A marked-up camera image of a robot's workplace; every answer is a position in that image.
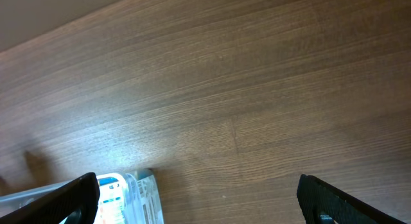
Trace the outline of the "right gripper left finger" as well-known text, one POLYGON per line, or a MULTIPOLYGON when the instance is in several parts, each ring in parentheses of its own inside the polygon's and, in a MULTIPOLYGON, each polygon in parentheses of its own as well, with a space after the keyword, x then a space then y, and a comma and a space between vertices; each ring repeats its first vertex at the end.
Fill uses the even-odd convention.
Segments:
POLYGON ((100 189, 96 174, 86 173, 1 218, 1 223, 91 224, 98 211, 100 189))

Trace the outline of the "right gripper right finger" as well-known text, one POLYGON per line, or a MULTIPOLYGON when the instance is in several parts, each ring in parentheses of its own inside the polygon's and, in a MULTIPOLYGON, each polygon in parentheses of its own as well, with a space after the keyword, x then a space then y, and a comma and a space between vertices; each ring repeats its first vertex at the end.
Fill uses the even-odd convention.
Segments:
POLYGON ((297 199, 307 224, 405 224, 312 175, 300 176, 297 199))

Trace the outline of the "white medicine box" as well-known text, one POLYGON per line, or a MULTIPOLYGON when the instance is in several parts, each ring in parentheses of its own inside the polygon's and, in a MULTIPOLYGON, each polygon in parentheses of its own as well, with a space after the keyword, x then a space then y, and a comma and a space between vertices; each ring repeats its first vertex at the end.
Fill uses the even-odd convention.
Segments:
POLYGON ((94 224, 125 224, 125 179, 118 173, 97 176, 100 189, 94 224))

